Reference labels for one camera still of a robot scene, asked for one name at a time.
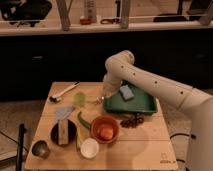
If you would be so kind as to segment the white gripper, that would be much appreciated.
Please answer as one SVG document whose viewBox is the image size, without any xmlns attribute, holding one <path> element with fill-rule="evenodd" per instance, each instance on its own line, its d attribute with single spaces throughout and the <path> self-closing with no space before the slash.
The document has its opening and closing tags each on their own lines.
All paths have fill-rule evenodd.
<svg viewBox="0 0 213 171">
<path fill-rule="evenodd" d="M 111 97 L 116 94 L 121 86 L 122 80 L 116 78 L 110 74 L 106 74 L 103 78 L 103 96 Z M 104 97 L 97 97 L 95 104 L 101 104 L 104 101 Z"/>
</svg>

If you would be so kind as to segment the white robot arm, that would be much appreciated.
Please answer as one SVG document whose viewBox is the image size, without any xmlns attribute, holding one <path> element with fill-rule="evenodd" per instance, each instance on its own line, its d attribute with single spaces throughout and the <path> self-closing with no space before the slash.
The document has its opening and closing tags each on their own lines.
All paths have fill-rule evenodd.
<svg viewBox="0 0 213 171">
<path fill-rule="evenodd" d="M 213 95 L 134 66 L 129 50 L 105 61 L 103 94 L 118 91 L 123 80 L 161 99 L 191 118 L 186 171 L 213 171 Z"/>
</svg>

